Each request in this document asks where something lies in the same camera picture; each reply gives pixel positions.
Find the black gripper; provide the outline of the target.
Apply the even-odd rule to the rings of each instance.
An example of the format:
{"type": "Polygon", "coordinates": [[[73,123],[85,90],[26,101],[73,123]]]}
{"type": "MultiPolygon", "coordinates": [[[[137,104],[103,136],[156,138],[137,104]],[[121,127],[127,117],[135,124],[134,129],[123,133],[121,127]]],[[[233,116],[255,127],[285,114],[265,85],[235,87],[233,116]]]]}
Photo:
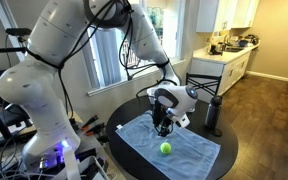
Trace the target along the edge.
{"type": "Polygon", "coordinates": [[[166,108],[160,102],[155,101],[152,111],[153,124],[159,136],[166,136],[173,131],[173,122],[167,117],[166,108]]]}

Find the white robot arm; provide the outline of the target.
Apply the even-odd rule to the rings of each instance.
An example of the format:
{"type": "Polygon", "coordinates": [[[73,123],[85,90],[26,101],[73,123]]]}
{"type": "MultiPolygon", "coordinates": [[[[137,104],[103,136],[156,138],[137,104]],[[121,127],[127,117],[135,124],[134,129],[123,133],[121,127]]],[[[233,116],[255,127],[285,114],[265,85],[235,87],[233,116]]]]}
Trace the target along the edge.
{"type": "Polygon", "coordinates": [[[28,171],[41,162],[56,164],[68,146],[77,150],[81,138],[73,129],[64,102],[53,88],[89,27],[116,28],[142,60],[151,60],[162,79],[149,89],[150,99],[165,107],[165,116],[181,127],[189,124],[197,92],[182,86],[143,8],[128,0],[49,0],[28,37],[25,58],[0,76],[0,96],[24,109],[36,134],[24,145],[21,159],[28,171]]]}

